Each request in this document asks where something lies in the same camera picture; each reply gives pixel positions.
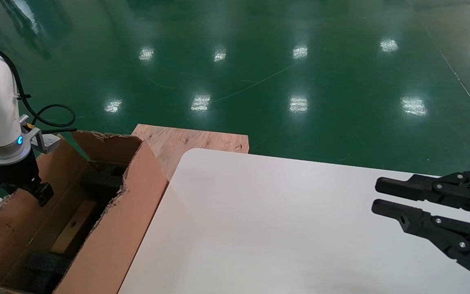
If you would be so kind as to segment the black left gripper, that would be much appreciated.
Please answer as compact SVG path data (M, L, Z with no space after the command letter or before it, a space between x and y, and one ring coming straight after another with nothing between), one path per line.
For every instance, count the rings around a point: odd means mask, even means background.
M44 207L54 196L50 183L40 183L37 160L33 153L28 153L18 162L0 165L0 187L8 192L18 188L26 190L40 207Z

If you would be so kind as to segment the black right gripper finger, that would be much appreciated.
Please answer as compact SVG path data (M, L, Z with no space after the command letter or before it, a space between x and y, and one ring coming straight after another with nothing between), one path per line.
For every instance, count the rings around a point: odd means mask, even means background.
M429 201L470 212L470 171L440 178L414 174L406 181L380 177L376 191L414 201Z
M429 240L444 255L470 271L470 223L434 216L422 209L376 199L372 212L397 220L403 232Z

